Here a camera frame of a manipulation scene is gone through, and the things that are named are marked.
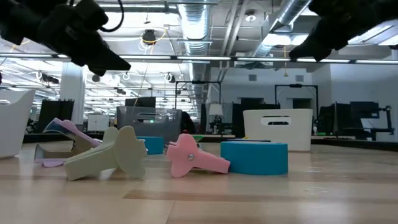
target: person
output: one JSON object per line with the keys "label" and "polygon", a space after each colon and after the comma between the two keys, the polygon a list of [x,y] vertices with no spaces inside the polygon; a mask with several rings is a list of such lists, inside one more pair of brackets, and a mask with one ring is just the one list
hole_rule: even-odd
{"label": "person", "polygon": [[187,112],[183,111],[181,116],[181,133],[196,134],[196,132],[191,116]]}

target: purple plastic part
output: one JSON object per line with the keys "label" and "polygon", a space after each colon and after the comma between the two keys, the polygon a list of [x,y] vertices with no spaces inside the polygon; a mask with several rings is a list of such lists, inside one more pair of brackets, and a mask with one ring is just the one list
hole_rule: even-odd
{"label": "purple plastic part", "polygon": [[65,159],[35,159],[35,163],[43,164],[44,167],[57,167],[62,166]]}
{"label": "purple plastic part", "polygon": [[101,143],[98,141],[95,141],[93,138],[90,138],[89,136],[85,135],[83,132],[79,131],[76,127],[75,124],[73,124],[73,122],[69,121],[69,120],[63,120],[61,121],[58,118],[54,118],[54,122],[56,122],[57,124],[63,126],[64,128],[68,129],[69,131],[71,131],[73,134],[76,134],[77,136],[80,136],[83,139],[86,139],[87,141],[89,141],[90,143],[92,143],[92,145],[94,147],[99,146]]}

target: white plastic bin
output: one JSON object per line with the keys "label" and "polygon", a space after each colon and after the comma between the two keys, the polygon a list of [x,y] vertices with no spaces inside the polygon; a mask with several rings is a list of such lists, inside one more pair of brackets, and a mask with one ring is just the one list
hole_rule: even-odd
{"label": "white plastic bin", "polygon": [[312,110],[243,111],[244,130],[251,140],[287,143],[290,151],[310,151]]}

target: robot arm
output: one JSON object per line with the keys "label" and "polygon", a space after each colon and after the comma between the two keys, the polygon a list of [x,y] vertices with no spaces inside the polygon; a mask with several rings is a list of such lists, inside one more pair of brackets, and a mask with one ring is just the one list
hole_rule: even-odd
{"label": "robot arm", "polygon": [[100,76],[107,70],[130,70],[97,32],[108,22],[102,8],[94,0],[76,6],[66,1],[0,0],[0,37],[16,45],[28,38]]}
{"label": "robot arm", "polygon": [[397,0],[313,0],[309,9],[321,20],[290,58],[314,57],[318,62],[374,26],[398,18]]}

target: gray bin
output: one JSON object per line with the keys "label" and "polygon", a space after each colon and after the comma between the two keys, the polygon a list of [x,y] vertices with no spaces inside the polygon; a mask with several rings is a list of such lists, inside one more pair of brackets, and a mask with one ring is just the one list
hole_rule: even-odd
{"label": "gray bin", "polygon": [[182,110],[118,106],[116,112],[118,129],[132,126],[137,136],[164,137],[168,144],[180,135]]}

